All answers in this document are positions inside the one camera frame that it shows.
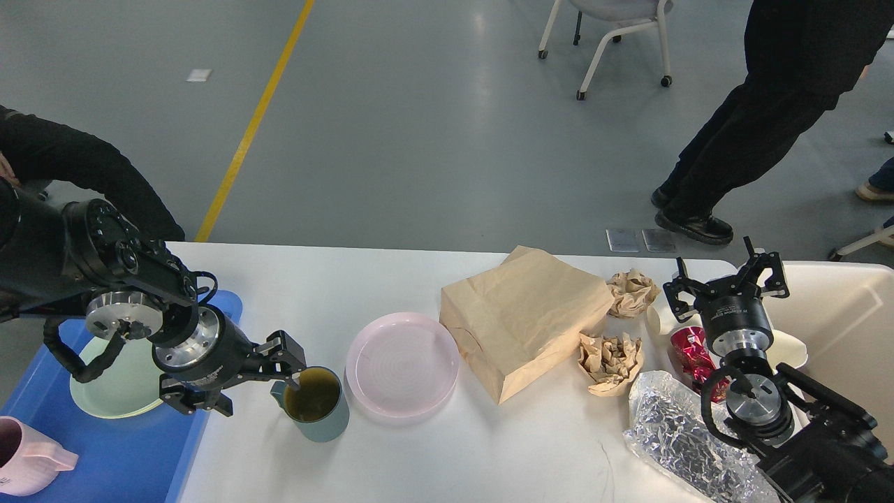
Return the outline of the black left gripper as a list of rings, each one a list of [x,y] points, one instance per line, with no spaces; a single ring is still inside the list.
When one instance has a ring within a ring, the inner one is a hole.
[[[233,416],[233,403],[220,389],[191,386],[232,386],[243,374],[248,380],[281,380],[299,391],[301,372],[307,369],[304,349],[284,330],[268,335],[265,343],[252,343],[214,305],[199,308],[198,324],[187,340],[176,347],[155,346],[152,358],[166,373],[159,376],[160,399],[184,415],[201,409]]]

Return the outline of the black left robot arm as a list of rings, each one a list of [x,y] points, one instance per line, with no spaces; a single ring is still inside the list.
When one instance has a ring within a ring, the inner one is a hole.
[[[224,389],[281,380],[294,391],[303,348],[282,330],[258,344],[211,305],[217,278],[189,270],[102,198],[54,209],[2,181],[2,321],[45,319],[43,342],[79,382],[132,340],[150,343],[159,397],[181,414],[233,414]]]

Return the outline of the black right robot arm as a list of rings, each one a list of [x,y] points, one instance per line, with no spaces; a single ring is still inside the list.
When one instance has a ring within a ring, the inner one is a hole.
[[[719,357],[701,389],[707,430],[756,455],[786,502],[891,502],[892,466],[874,417],[789,364],[770,366],[774,337],[763,299],[791,291],[779,254],[744,241],[748,259],[734,275],[703,283],[677,258],[679,270],[664,284],[677,321],[699,315]]]

